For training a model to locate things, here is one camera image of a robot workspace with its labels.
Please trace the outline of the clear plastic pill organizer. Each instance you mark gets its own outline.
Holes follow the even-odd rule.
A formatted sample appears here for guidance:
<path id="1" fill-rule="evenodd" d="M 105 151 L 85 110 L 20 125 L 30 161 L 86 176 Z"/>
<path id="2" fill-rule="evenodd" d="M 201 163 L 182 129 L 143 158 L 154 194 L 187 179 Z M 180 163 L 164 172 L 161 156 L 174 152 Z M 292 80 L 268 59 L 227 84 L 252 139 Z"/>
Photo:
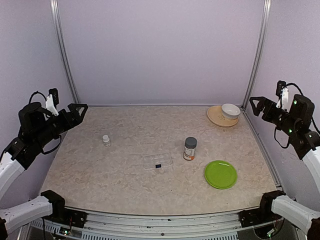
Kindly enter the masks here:
<path id="1" fill-rule="evenodd" d="M 169 153 L 146 155 L 143 157 L 143 167 L 146 170 L 160 169 L 172 165 L 173 160 Z"/>

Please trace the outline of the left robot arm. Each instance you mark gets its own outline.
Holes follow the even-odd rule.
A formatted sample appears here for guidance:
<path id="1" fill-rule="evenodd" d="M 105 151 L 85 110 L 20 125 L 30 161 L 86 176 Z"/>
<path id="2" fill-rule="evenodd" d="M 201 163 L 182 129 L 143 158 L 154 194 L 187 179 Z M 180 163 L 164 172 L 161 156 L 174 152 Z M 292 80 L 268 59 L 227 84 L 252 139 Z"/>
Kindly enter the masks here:
<path id="1" fill-rule="evenodd" d="M 26 171 L 38 155 L 46 155 L 44 147 L 52 140 L 80 125 L 88 110 L 87 104 L 68 105 L 68 111 L 54 115 L 40 102 L 31 102 L 19 111 L 20 130 L 0 157 L 0 195 L 4 196 L 12 183 Z M 65 199 L 52 190 L 42 192 L 25 203 L 1 209 L 0 238 L 5 240 L 16 229 L 39 218 L 50 217 L 63 223 L 70 218 Z"/>

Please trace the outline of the grey-capped orange pill bottle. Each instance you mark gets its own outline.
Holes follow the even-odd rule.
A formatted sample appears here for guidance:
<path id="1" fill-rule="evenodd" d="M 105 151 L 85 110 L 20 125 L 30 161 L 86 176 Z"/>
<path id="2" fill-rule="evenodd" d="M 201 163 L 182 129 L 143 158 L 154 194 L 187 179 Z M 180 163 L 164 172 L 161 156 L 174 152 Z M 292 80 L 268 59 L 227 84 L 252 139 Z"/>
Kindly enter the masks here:
<path id="1" fill-rule="evenodd" d="M 192 161 L 195 158 L 195 151 L 198 141 L 195 137 L 187 137 L 184 142 L 183 158 Z"/>

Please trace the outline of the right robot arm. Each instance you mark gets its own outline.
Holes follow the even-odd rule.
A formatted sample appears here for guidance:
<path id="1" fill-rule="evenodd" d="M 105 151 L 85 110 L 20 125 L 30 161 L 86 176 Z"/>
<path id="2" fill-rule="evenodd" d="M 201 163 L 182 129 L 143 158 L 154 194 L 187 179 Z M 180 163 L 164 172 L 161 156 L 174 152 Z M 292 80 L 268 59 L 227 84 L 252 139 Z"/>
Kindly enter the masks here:
<path id="1" fill-rule="evenodd" d="M 307 97 L 296 94 L 289 111 L 277 107 L 272 100 L 259 96 L 251 97 L 250 105 L 255 116 L 262 116 L 266 122 L 275 125 L 276 130 L 288 136 L 298 158 L 306 165 L 318 186 L 320 184 L 320 135 L 310 130 L 315 109 Z M 309 240 L 320 238 L 320 213 L 291 199 L 280 190 L 264 193 L 255 212 L 260 222 L 266 222 L 273 215 L 283 217 L 300 229 Z"/>

